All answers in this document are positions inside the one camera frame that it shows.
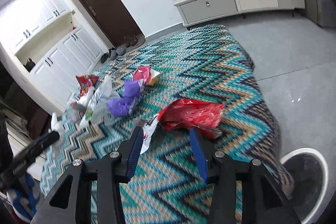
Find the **gloved left hand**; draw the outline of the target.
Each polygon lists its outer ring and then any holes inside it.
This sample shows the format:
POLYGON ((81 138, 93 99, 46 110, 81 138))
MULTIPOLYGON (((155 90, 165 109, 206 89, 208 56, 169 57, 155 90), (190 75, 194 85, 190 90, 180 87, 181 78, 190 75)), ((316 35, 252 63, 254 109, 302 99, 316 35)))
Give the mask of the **gloved left hand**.
POLYGON ((25 173, 18 180, 18 186, 6 191, 15 214, 25 223, 30 223, 45 196, 33 176, 25 173))

